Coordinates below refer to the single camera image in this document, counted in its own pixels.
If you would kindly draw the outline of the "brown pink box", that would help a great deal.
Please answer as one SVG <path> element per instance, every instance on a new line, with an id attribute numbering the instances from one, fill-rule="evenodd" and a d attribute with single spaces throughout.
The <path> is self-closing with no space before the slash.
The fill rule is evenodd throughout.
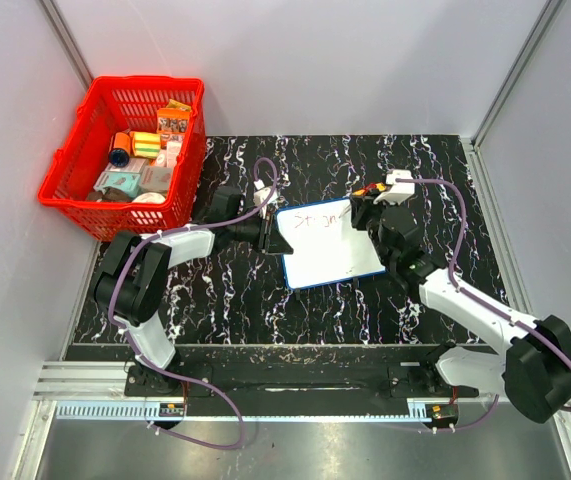
<path id="1" fill-rule="evenodd" d="M 139 189 L 142 193 L 159 193 L 165 195 L 171 185 L 173 169 L 168 167 L 146 166 L 139 180 Z"/>

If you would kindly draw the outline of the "white round container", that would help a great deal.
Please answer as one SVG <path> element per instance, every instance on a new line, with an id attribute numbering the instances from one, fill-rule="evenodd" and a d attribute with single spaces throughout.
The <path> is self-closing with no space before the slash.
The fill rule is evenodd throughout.
<path id="1" fill-rule="evenodd" d="M 157 192 L 146 192 L 135 197 L 133 203 L 141 204 L 162 204 L 166 201 L 166 197 Z"/>

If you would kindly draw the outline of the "yellow striped box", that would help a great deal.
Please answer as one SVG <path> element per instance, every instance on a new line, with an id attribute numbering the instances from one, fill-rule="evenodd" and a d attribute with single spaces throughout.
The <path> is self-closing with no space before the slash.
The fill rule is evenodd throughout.
<path id="1" fill-rule="evenodd" d="M 131 131 L 131 151 L 135 157 L 155 159 L 161 150 L 161 137 L 158 133 Z"/>

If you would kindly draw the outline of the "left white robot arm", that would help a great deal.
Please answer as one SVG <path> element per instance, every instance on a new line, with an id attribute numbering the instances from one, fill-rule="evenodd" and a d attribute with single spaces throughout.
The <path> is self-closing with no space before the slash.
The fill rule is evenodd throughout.
<path id="1" fill-rule="evenodd" d="M 180 369 L 172 365 L 178 353 L 159 315 L 168 271 L 234 242 L 265 255 L 294 252 L 274 226 L 277 189 L 260 182 L 255 186 L 252 209 L 240 210 L 244 200 L 240 190 L 220 187 L 197 224 L 151 235 L 117 233 L 92 277 L 89 293 L 128 336 L 136 361 L 150 368 L 147 384 L 160 395 L 173 394 L 182 381 Z"/>

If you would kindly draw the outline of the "red plastic shopping basket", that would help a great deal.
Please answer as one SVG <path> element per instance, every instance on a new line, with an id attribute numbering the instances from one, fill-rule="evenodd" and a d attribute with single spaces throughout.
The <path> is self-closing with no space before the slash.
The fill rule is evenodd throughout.
<path id="1" fill-rule="evenodd" d="M 107 242 L 121 230 L 154 233 L 187 223 L 206 156 L 202 100 L 204 82 L 169 76 L 100 76 L 76 108 L 74 123 L 37 193 L 38 201 L 58 210 L 95 239 Z M 177 100 L 192 107 L 185 143 L 162 204 L 89 202 L 87 195 L 108 164 L 114 134 L 152 132 L 156 112 Z"/>

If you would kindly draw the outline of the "teal box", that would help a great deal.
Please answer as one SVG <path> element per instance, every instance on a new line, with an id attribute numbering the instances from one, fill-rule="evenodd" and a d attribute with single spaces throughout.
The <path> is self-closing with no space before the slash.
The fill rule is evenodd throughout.
<path id="1" fill-rule="evenodd" d="M 140 178 L 139 173 L 104 171 L 95 182 L 94 190 L 105 193 L 108 188 L 113 188 L 133 198 L 139 194 Z"/>

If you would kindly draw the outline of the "orange snack box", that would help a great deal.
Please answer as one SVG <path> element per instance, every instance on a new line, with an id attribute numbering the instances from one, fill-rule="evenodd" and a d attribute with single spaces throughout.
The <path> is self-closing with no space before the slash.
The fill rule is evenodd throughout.
<path id="1" fill-rule="evenodd" d="M 191 112 L 177 108 L 161 108 L 157 111 L 159 134 L 183 134 L 187 131 Z"/>

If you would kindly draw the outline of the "blue orange can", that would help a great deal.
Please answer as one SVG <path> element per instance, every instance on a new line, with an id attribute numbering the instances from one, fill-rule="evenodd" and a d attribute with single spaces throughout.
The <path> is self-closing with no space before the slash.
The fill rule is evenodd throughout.
<path id="1" fill-rule="evenodd" d="M 117 168 L 125 167 L 130 161 L 131 138 L 128 133 L 118 132 L 112 137 L 108 152 L 109 163 Z"/>

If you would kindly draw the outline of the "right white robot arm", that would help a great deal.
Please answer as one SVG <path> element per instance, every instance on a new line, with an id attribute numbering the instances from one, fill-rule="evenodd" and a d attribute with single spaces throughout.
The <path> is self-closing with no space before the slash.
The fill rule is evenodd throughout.
<path id="1" fill-rule="evenodd" d="M 418 225 L 407 208 L 379 201 L 365 190 L 349 201 L 352 227 L 368 235 L 394 284 L 491 349 L 443 348 L 419 373 L 425 392 L 441 396 L 464 386 L 504 396 L 535 423 L 559 411 L 571 412 L 571 330 L 564 320 L 517 311 L 457 278 L 422 249 Z"/>

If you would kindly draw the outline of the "white blue-framed whiteboard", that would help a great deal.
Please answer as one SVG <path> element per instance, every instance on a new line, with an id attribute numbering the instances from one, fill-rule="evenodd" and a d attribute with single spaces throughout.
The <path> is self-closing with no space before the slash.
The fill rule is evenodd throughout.
<path id="1" fill-rule="evenodd" d="M 351 226 L 347 198 L 288 207 L 276 213 L 279 233 L 292 247 L 282 257 L 291 290 L 302 290 L 382 273 L 364 231 Z"/>

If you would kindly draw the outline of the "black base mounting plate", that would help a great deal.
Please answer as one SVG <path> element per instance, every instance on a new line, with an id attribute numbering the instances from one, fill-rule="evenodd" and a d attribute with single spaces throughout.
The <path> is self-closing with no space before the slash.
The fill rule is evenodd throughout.
<path id="1" fill-rule="evenodd" d="M 174 373 L 213 384 L 243 417 L 373 417 L 410 412 L 409 399 L 474 398 L 427 369 L 385 361 L 358 363 L 183 362 Z"/>

